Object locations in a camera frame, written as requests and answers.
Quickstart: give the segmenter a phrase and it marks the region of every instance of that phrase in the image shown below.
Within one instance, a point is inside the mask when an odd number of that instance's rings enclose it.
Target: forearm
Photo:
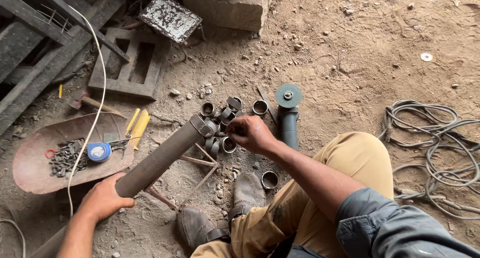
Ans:
[[[351,193],[365,187],[355,179],[291,149],[280,141],[270,147],[266,156],[289,173],[331,221],[335,220],[340,204]]]
[[[82,212],[70,220],[57,258],[92,257],[93,233],[97,221]]]

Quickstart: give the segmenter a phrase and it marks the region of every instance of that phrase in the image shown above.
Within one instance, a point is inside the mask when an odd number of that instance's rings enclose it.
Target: hand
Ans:
[[[122,198],[117,194],[115,184],[125,173],[119,172],[101,182],[98,182],[81,201],[77,215],[86,215],[96,223],[107,218],[122,207],[134,207],[137,201],[132,198]]]
[[[225,133],[238,145],[259,155],[266,155],[278,142],[257,115],[234,118]]]

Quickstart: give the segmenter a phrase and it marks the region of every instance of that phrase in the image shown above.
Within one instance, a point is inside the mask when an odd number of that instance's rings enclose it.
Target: red ring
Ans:
[[[45,152],[45,157],[52,158],[55,155],[55,150],[49,149]]]

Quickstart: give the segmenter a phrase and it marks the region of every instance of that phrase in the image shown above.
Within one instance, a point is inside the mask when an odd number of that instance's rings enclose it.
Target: gray shirt sleeve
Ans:
[[[480,257],[425,212],[399,206],[372,188],[358,190],[342,202],[335,227],[348,257]]]

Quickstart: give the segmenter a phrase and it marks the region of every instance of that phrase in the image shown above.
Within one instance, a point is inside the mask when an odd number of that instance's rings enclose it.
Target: coiled wire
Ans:
[[[431,110],[437,110],[443,113],[447,113],[451,116],[450,121],[444,121],[436,117]],[[429,126],[414,126],[410,123],[407,123],[403,120],[400,120],[397,115],[401,112],[409,112],[414,114],[422,119],[425,119],[432,123]],[[405,168],[422,168],[429,173],[429,179],[425,183],[425,189],[423,192],[409,191],[408,193],[402,193],[398,196],[395,196],[395,199],[412,199],[412,198],[422,198],[427,201],[430,201],[438,209],[440,209],[445,214],[459,219],[465,220],[479,220],[479,217],[461,217],[454,215],[444,208],[442,208],[438,202],[450,206],[454,209],[467,211],[480,215],[480,209],[462,206],[451,201],[448,201],[444,196],[432,196],[431,192],[438,188],[440,184],[444,184],[451,187],[468,187],[474,193],[480,194],[480,191],[475,189],[473,186],[480,184],[480,169],[479,164],[473,157],[472,153],[480,149],[480,143],[467,139],[464,135],[455,132],[454,129],[460,126],[465,126],[468,124],[480,123],[478,119],[464,119],[459,120],[458,113],[450,107],[443,105],[430,105],[422,104],[415,100],[400,100],[393,103],[391,107],[387,107],[385,110],[385,117],[382,123],[382,132],[378,135],[378,139],[384,138],[386,142],[396,144],[404,148],[428,148],[425,153],[425,164],[407,164],[400,166],[393,170],[393,173],[405,169]],[[401,130],[414,132],[414,133],[424,133],[430,136],[429,141],[424,141],[416,144],[408,144],[402,141],[397,140],[391,136],[391,130],[393,127],[399,128]],[[454,150],[463,151],[468,158],[470,159],[472,165],[458,169],[458,170],[437,170],[435,164],[432,162],[432,155],[439,148],[448,148]],[[475,176],[471,180],[466,180],[462,178],[462,175],[469,173],[471,170],[474,170]]]

